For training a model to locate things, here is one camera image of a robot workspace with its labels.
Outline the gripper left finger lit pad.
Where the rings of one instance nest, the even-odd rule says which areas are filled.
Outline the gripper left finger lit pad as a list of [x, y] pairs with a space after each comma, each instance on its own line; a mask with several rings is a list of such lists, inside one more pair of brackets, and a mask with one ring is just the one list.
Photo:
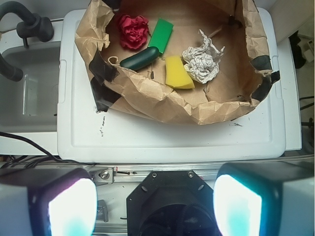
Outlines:
[[91, 236], [96, 185], [83, 168], [1, 169], [2, 236]]

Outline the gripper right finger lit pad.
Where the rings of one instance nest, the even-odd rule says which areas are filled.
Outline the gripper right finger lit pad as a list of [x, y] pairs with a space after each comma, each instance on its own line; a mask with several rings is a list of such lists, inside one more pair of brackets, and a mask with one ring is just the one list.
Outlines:
[[314, 164], [225, 163], [215, 181], [213, 207], [223, 236], [313, 236]]

